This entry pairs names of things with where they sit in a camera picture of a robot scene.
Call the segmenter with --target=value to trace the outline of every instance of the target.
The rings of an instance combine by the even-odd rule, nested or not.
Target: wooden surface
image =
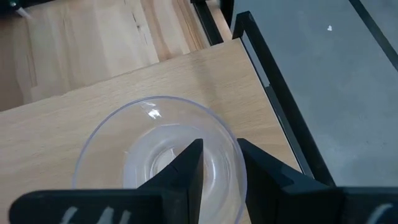
[[[208,47],[188,0],[55,0],[27,11],[33,19],[0,20],[0,111]]]
[[[237,137],[298,169],[240,40],[230,40],[0,113],[0,222],[23,193],[69,189],[83,143],[95,127],[122,105],[153,95],[211,108]],[[242,223],[249,223],[247,214]]]

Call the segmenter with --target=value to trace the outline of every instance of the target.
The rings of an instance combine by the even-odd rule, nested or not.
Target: wood grain
[[[237,137],[298,169],[240,40],[232,40],[0,113],[0,222],[23,193],[69,189],[95,127],[122,105],[153,95],[211,108]]]
[[[0,111],[209,46],[188,0],[55,0],[27,11],[32,20],[0,21]]]

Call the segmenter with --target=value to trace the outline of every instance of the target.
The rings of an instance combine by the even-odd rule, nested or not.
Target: glass bowl
[[[196,138],[204,162],[199,222],[237,223],[247,187],[239,144],[217,115],[182,98],[148,97],[111,113],[85,143],[73,188],[138,188]]]

